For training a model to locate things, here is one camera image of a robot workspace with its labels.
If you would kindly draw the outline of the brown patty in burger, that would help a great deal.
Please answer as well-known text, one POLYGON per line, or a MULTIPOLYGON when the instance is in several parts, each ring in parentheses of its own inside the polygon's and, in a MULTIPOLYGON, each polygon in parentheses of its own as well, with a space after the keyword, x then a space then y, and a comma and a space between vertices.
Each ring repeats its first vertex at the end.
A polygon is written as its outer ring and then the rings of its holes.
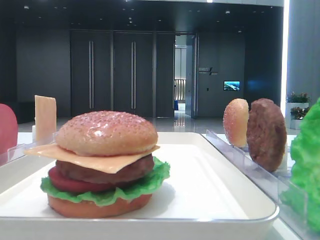
POLYGON ((105 173, 99 170, 81 167, 73 163, 56 161, 56 168, 63 176, 95 184, 117 184, 134 182, 153 170, 155 163, 151 154, 125 166, 117 173, 105 173))

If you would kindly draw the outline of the standing green lettuce leaf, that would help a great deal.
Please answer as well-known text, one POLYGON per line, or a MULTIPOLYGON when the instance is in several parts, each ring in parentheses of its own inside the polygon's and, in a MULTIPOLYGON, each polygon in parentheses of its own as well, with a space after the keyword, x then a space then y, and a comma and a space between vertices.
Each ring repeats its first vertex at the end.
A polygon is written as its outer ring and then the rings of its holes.
POLYGON ((280 199, 301 217, 316 233, 320 232, 320 101, 307 112, 300 125, 300 133, 290 146, 290 181, 293 186, 280 199))

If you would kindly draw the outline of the dark double doors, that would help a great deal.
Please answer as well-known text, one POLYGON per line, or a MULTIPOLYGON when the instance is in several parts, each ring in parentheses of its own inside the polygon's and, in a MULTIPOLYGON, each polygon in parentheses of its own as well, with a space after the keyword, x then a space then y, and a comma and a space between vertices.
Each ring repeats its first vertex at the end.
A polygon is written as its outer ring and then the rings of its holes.
POLYGON ((71 114, 172 117, 174 50, 173 33, 71 31, 71 114))

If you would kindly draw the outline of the orange cheese slice on burger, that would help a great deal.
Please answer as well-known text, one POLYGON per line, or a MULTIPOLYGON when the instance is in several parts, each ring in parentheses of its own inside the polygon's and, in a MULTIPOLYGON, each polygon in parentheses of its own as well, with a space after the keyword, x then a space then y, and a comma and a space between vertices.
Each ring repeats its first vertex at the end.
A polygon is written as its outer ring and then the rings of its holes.
POLYGON ((24 150, 24 154, 32 156, 43 156, 56 159, 62 162, 72 163, 74 165, 97 170, 107 174, 115 174, 124 167, 136 162, 137 160, 151 154, 160 146, 156 145, 152 149, 135 155, 117 155, 117 156, 80 156, 71 151, 59 147, 56 143, 35 146, 24 150))

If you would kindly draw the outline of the white rectangular tray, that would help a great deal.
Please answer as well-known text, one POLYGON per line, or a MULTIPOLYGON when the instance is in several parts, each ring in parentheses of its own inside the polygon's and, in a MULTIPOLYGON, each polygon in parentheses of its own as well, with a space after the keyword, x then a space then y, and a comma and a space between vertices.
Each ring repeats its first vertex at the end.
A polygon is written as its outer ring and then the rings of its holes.
POLYGON ((161 132, 154 155, 170 177, 140 210, 72 219, 48 206, 41 179, 55 161, 21 156, 0 168, 3 240, 263 240, 278 205, 198 133, 161 132))

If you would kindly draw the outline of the red tomato slice in burger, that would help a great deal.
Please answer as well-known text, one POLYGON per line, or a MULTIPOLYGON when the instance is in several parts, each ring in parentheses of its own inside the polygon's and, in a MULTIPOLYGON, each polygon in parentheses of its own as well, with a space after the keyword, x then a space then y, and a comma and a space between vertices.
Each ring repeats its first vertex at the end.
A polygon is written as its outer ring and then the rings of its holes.
POLYGON ((111 183, 91 183, 65 177, 57 170, 56 167, 52 167, 48 171, 48 177, 52 185, 62 192, 104 192, 114 190, 116 188, 116 186, 111 183))

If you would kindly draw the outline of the green lettuce in burger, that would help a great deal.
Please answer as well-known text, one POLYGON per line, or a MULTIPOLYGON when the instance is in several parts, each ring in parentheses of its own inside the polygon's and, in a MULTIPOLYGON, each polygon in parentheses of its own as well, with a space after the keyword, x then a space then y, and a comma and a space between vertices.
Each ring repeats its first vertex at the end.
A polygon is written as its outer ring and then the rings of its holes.
POLYGON ((72 203, 92 201, 97 206, 103 207, 114 204, 117 199, 131 201, 142 195, 153 194, 161 187, 163 181, 170 177, 171 166, 168 162, 162 162, 155 156, 153 157, 153 162, 154 167, 150 173, 126 188, 117 187, 114 190, 100 193, 87 191, 85 193, 75 194, 57 189, 53 186, 48 176, 41 179, 40 188, 50 197, 67 200, 72 203))

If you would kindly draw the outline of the sesame bun top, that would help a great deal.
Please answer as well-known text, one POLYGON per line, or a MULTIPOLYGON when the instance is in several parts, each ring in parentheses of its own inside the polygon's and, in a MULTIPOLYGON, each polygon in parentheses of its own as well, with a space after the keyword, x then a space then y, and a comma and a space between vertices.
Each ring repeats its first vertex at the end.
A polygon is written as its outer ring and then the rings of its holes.
POLYGON ((138 115, 103 110, 73 117, 59 129, 55 140, 80 156, 107 157, 149 151, 157 144, 158 133, 138 115))

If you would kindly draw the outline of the burger bottom bun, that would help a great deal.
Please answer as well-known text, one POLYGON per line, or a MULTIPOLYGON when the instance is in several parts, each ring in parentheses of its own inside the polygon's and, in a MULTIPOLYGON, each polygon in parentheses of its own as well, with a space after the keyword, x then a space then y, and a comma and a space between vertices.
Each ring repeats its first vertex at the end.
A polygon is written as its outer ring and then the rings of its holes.
POLYGON ((147 205, 152 194, 144 194, 133 200, 117 198, 115 203, 106 206, 98 206, 93 201, 81 201, 79 203, 57 197, 48 196, 48 205, 58 214, 67 218, 109 218, 132 211, 139 210, 147 205))

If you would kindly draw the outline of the potted plant white planter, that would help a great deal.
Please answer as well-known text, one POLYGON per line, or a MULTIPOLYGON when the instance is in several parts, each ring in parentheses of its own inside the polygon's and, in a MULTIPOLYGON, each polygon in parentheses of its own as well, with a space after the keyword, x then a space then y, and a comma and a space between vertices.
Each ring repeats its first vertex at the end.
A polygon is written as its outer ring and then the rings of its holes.
POLYGON ((286 97, 285 125, 287 128, 299 129, 296 123, 302 120, 309 110, 310 97, 307 93, 289 93, 286 97))

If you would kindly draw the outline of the right long clear rail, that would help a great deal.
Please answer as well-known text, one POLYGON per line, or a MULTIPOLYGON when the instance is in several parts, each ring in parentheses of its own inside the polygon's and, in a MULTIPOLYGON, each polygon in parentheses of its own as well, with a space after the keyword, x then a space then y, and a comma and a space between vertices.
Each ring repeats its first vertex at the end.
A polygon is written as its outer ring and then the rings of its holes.
POLYGON ((290 181, 291 168, 284 167, 274 173, 263 169, 250 159, 248 149, 231 146, 223 134, 207 130, 205 138, 227 157, 242 173, 253 181, 280 208, 268 240, 318 240, 308 221, 312 202, 308 194, 290 181))

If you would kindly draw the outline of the standing brown meat patty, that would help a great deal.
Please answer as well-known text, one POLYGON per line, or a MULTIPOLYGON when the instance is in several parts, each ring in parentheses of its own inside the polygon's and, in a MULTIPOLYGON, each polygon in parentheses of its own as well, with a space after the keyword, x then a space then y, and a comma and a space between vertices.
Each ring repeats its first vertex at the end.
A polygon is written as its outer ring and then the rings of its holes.
POLYGON ((272 100, 251 103, 246 138, 251 159, 268 172, 276 171, 285 154, 287 131, 281 109, 272 100))

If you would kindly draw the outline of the left long clear rail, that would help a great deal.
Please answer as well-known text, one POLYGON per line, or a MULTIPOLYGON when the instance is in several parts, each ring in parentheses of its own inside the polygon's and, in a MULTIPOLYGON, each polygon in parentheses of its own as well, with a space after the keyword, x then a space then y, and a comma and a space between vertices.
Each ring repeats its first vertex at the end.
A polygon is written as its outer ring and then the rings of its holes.
POLYGON ((0 155, 0 165, 6 165, 10 162, 18 160, 25 156, 41 156, 50 159, 63 159, 74 155, 70 150, 63 149, 56 143, 56 136, 58 132, 52 133, 41 140, 36 140, 35 131, 32 133, 19 132, 18 140, 25 140, 29 136, 29 140, 32 138, 32 142, 18 144, 15 147, 9 148, 6 152, 0 155))

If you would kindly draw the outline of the wall screen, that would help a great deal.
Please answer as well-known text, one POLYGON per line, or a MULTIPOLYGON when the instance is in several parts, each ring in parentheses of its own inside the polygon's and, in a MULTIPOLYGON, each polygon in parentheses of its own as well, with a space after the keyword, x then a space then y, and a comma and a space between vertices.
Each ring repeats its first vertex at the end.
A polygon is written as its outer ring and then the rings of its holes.
POLYGON ((239 81, 224 81, 223 82, 224 91, 240 91, 239 81))

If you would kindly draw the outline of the standing red tomato slice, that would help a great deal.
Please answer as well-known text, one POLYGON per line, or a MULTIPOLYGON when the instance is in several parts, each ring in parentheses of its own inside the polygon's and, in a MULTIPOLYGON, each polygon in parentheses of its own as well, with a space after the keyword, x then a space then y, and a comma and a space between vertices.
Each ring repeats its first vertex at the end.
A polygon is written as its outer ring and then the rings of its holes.
POLYGON ((18 122, 13 110, 5 104, 0 104, 0 153, 6 153, 18 142, 18 122))

